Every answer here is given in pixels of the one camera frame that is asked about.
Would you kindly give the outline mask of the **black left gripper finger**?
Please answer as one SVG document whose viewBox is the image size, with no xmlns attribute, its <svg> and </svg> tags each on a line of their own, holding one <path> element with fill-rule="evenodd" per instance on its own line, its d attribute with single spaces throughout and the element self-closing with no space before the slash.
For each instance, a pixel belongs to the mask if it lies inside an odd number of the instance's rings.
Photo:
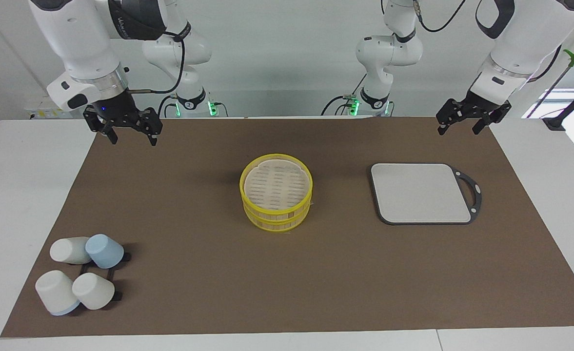
<svg viewBox="0 0 574 351">
<path fill-rule="evenodd" d="M 478 121 L 474 127 L 472 127 L 472 132 L 475 135 L 478 135 L 483 131 L 483 129 L 485 129 L 485 127 L 490 126 L 490 124 L 501 122 L 511 108 L 512 105 L 509 100 L 506 100 L 503 105 L 490 112 L 485 109 L 477 108 L 476 113 Z"/>
<path fill-rule="evenodd" d="M 436 113 L 436 119 L 439 123 L 437 131 L 440 136 L 444 135 L 450 126 L 464 120 L 463 107 L 464 101 L 457 101 L 454 98 L 448 99 L 443 104 L 438 113 Z"/>
</svg>

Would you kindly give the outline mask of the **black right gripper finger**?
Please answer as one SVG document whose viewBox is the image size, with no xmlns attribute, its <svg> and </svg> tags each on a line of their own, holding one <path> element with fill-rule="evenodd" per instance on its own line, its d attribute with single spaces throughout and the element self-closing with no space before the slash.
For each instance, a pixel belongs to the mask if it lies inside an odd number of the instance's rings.
<svg viewBox="0 0 574 351">
<path fill-rule="evenodd" d="M 117 144 L 118 136 L 114 130 L 113 122 L 107 120 L 102 122 L 94 107 L 86 107 L 82 115 L 84 120 L 86 120 L 88 127 L 93 133 L 102 134 L 109 139 L 111 144 Z"/>
<path fill-rule="evenodd" d="M 138 112 L 138 131 L 148 137 L 151 146 L 156 146 L 162 128 L 163 124 L 154 108 Z"/>
</svg>

